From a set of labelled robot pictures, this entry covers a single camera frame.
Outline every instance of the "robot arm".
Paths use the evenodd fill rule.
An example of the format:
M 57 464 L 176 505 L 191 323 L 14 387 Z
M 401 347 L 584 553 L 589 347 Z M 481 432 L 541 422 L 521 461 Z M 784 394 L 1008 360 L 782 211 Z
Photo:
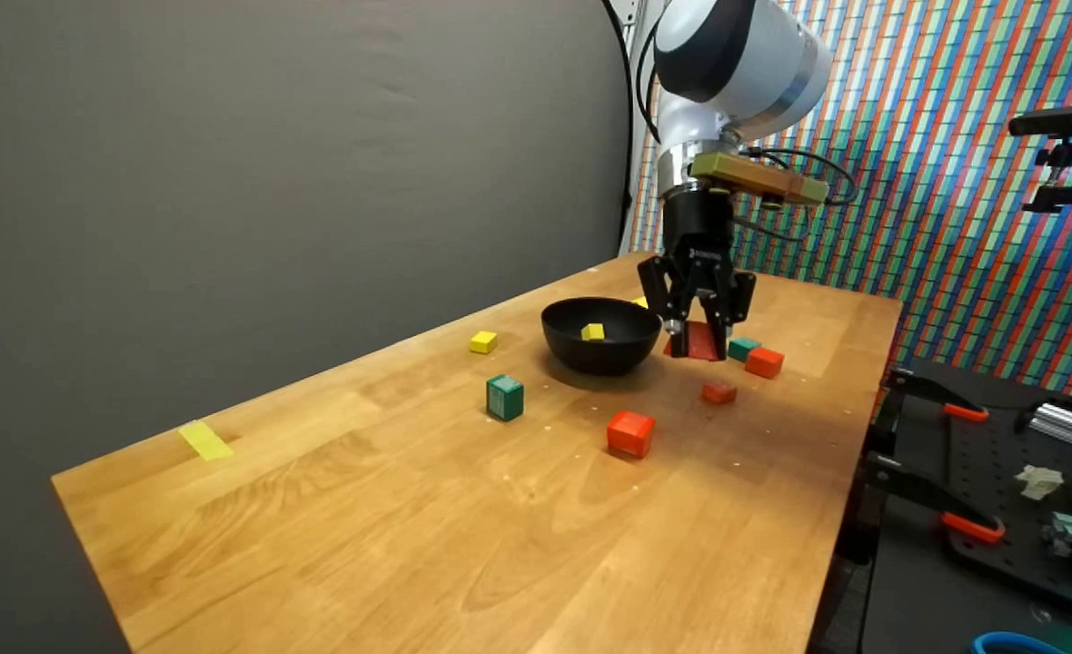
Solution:
M 732 193 L 757 186 L 693 176 L 693 165 L 799 125 L 827 90 L 829 54 L 774 0 L 671 0 L 657 17 L 656 66 L 664 251 L 639 266 L 639 284 L 664 319 L 671 355 L 692 355 L 692 347 L 705 341 L 708 360 L 725 360 L 757 284 L 732 266 Z M 686 323 L 693 300 L 705 333 Z

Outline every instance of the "red cube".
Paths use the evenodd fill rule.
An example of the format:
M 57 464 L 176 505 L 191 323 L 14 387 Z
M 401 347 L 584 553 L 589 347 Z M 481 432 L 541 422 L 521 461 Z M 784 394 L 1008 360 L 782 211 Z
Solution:
M 761 379 L 779 379 L 782 369 L 784 369 L 784 355 L 779 348 L 753 348 L 745 360 L 745 372 Z
M 739 399 L 739 388 L 732 382 L 705 382 L 701 399 L 714 406 L 728 406 Z
M 619 458 L 648 458 L 656 438 L 656 418 L 639 410 L 619 410 L 609 422 L 609 450 Z

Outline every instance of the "small cube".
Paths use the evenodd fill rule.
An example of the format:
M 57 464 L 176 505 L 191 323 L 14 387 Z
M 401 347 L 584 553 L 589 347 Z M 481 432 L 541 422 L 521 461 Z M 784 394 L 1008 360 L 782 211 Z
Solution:
M 609 450 L 619 458 L 648 458 L 656 438 L 656 418 L 638 410 L 619 410 L 609 422 Z
M 732 355 L 732 360 L 748 360 L 753 348 L 761 348 L 757 340 L 732 340 L 732 341 L 728 341 L 728 355 Z
M 512 422 L 524 413 L 524 403 L 526 403 L 524 382 L 504 379 L 504 375 L 489 382 L 489 413 L 491 418 Z
M 745 360 L 745 372 L 761 379 L 779 379 L 782 369 L 784 369 L 784 355 L 779 348 L 753 348 Z
M 609 341 L 609 329 L 605 323 L 584 323 L 583 341 Z
M 493 330 L 481 330 L 481 333 L 468 340 L 474 352 L 493 352 L 493 347 L 499 347 Z
M 701 387 L 701 399 L 705 399 L 708 406 L 728 406 L 728 403 L 739 399 L 739 388 L 733 388 L 732 382 L 705 382 L 705 387 Z

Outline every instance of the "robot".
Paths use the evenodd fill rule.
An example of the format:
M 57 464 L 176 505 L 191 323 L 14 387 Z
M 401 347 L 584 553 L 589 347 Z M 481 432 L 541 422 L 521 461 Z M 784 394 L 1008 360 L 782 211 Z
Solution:
M 774 0 L 671 0 L 656 23 L 663 256 L 639 262 L 670 352 L 725 360 L 757 277 L 733 269 L 733 193 L 823 201 L 814 181 L 748 165 L 745 146 L 799 125 L 829 83 L 829 50 Z

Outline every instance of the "yellow block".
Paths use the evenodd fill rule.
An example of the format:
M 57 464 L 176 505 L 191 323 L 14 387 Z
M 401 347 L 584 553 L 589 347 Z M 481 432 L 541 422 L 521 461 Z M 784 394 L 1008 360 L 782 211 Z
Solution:
M 206 422 L 191 422 L 180 429 L 180 438 L 205 458 L 221 461 L 235 453 L 231 444 L 218 440 L 218 432 Z
M 605 323 L 584 323 L 583 341 L 609 341 L 609 329 Z
M 499 347 L 493 330 L 481 330 L 481 333 L 468 340 L 474 352 L 493 352 L 493 347 Z

